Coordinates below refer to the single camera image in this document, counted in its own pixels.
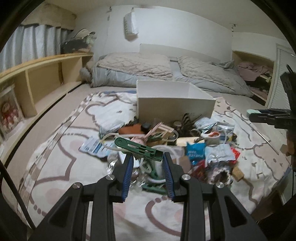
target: patterned blanket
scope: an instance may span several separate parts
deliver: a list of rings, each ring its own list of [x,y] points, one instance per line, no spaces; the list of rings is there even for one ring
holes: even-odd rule
[[[32,155],[20,183],[20,195],[37,226],[64,192],[74,183],[97,182],[107,175],[107,163],[78,149],[90,136],[97,136],[99,127],[112,119],[136,114],[136,94],[127,92],[91,94],[41,144]],[[234,181],[231,191],[249,213],[270,194],[290,163],[277,155],[254,131],[256,127],[235,110],[224,98],[216,98],[213,115],[219,121],[235,125],[237,149],[241,152],[239,168],[245,177]],[[90,203],[87,240],[90,240]],[[126,202],[114,204],[117,240],[179,240],[183,206],[166,196],[130,190]],[[20,207],[17,212],[23,220]],[[209,222],[206,213],[206,234]]]

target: ceiling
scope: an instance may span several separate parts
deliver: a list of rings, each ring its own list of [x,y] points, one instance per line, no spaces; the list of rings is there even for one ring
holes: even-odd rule
[[[162,6],[191,12],[235,32],[251,32],[285,39],[272,20],[251,0],[46,0],[79,14],[100,6]]]

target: gray mattress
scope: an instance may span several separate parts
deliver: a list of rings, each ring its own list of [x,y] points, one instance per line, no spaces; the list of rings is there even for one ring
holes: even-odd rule
[[[178,62],[171,61],[170,66],[173,72],[173,81],[189,82],[206,91],[243,95],[249,97],[252,96],[250,89],[247,87],[243,79],[241,83],[237,83],[236,81],[234,81],[232,89],[230,89],[217,83],[207,81],[205,79],[193,79],[182,75]],[[90,83],[91,87],[136,87],[137,80],[156,80],[151,77],[127,74],[124,72],[119,72],[97,66],[94,66],[91,72],[92,75],[86,68],[82,68],[80,70],[81,78],[84,81]]]

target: white bag hanging on wall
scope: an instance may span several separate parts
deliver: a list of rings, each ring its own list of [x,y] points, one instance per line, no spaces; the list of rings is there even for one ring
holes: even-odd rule
[[[127,36],[137,35],[139,33],[139,29],[137,26],[136,15],[131,9],[131,12],[124,16],[124,32]]]

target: white wall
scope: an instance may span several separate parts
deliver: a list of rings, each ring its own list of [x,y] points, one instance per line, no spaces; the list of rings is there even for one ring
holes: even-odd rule
[[[94,59],[112,52],[139,52],[140,44],[158,44],[200,52],[222,62],[231,57],[231,31],[198,15],[166,7],[137,8],[139,34],[125,38],[123,17],[131,5],[97,8],[78,15],[74,34],[95,31]]]
[[[232,50],[257,54],[271,60],[276,60],[276,44],[291,48],[288,41],[263,34],[234,32],[232,37]]]

